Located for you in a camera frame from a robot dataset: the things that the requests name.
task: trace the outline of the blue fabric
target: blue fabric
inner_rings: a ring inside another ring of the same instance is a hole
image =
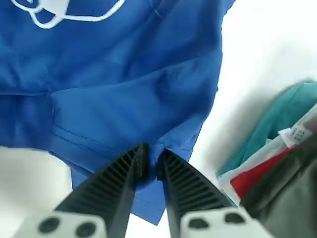
[[[242,148],[225,163],[218,174],[222,175],[239,167],[263,147],[268,138],[274,139],[280,130],[292,127],[316,103],[317,82],[300,83],[281,94],[270,106]]]
[[[188,161],[217,91],[232,3],[3,0],[0,144],[50,151],[75,187],[140,142],[153,178],[164,148]],[[157,224],[164,208],[154,180],[132,212]]]

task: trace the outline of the white surface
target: white surface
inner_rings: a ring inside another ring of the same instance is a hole
[[[219,92],[190,160],[211,181],[281,90],[317,79],[316,4],[236,0],[225,16]],[[31,211],[52,209],[69,191],[61,162],[46,153],[1,149],[0,237],[10,237]],[[131,215],[127,237],[143,236],[169,237],[166,214],[157,227]]]

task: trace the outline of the clothing tag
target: clothing tag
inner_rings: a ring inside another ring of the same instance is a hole
[[[291,128],[286,128],[278,132],[288,148],[292,148],[296,144],[295,141],[290,137],[291,131]]]
[[[289,138],[294,141],[296,144],[302,143],[308,137],[310,137],[313,133],[310,130],[307,130],[301,125],[295,125],[292,127]]]

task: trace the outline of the stitching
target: stitching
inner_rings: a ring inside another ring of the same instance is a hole
[[[87,147],[87,146],[74,143],[74,142],[72,142],[72,141],[70,141],[70,140],[67,140],[67,139],[65,139],[65,138],[63,138],[63,137],[61,137],[61,136],[59,136],[59,135],[54,134],[54,133],[53,133],[53,135],[56,136],[56,137],[58,137],[58,138],[60,138],[60,139],[62,139],[62,140],[67,141],[67,142],[70,143],[70,144],[76,145],[76,146],[78,146],[78,147],[80,147],[80,148],[82,148],[82,149],[88,149],[88,150],[92,151],[93,153],[95,153],[95,154],[98,155],[98,156],[105,157],[104,155],[100,154],[99,152],[97,152],[97,151],[95,151],[95,150],[93,150],[93,149],[91,149],[91,148],[89,148],[89,147]]]
[[[59,129],[61,129],[61,130],[63,130],[63,131],[66,131],[66,132],[68,132],[68,133],[70,133],[70,134],[72,134],[72,135],[74,135],[74,136],[77,136],[77,137],[81,137],[81,138],[90,140],[90,141],[92,141],[92,142],[94,142],[94,143],[98,143],[98,144],[100,144],[100,145],[102,145],[102,146],[104,146],[104,147],[106,147],[106,148],[108,148],[108,149],[110,149],[110,150],[113,150],[113,151],[115,151],[115,152],[117,152],[117,153],[120,153],[119,151],[117,151],[117,150],[115,150],[115,149],[113,149],[113,148],[111,148],[111,147],[109,147],[109,146],[107,146],[107,145],[101,143],[100,141],[91,139],[91,138],[89,138],[89,137],[86,137],[86,136],[83,136],[83,135],[80,135],[80,134],[75,134],[74,132],[71,132],[71,131],[69,131],[69,130],[66,130],[65,128],[62,128],[62,127],[60,127],[60,126],[58,126],[58,125],[56,125],[56,124],[54,124],[54,126],[56,126],[57,128],[59,128]]]
[[[153,11],[155,12],[155,14],[160,18],[160,19],[163,19],[162,15],[159,13],[159,11],[155,8],[152,0],[148,0],[149,4],[150,4],[150,7],[153,9]]]
[[[76,146],[78,146],[78,147],[80,147],[80,148],[82,148],[82,149],[83,149],[83,148],[88,149],[88,150],[94,152],[95,154],[104,157],[103,155],[100,155],[98,152],[94,151],[94,150],[91,149],[91,148],[88,148],[88,147],[86,147],[86,146],[83,146],[83,145],[74,143],[74,142],[72,142],[72,141],[70,141],[70,140],[67,140],[67,139],[65,139],[65,138],[63,138],[63,137],[61,137],[61,136],[59,136],[59,135],[54,134],[54,133],[53,133],[53,135],[56,136],[56,137],[58,137],[58,138],[60,138],[60,139],[62,139],[62,140],[67,141],[67,142],[70,143],[70,144],[76,145]],[[156,208],[151,207],[149,202],[147,202],[147,201],[145,201],[145,200],[143,200],[143,199],[141,199],[141,198],[139,198],[139,197],[135,197],[135,198],[136,198],[137,200],[140,200],[141,202],[143,202],[143,205],[144,205],[144,206],[146,206],[146,207],[148,207],[148,208],[151,208],[151,209],[154,210],[154,211],[160,211],[160,212],[163,211],[163,210],[161,210],[161,209],[156,209]]]

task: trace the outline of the teal cloth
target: teal cloth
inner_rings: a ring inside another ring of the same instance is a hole
[[[281,94],[258,123],[253,134],[218,171],[218,175],[239,167],[263,147],[268,138],[274,139],[278,136],[278,131],[292,127],[316,103],[317,82],[300,83]]]

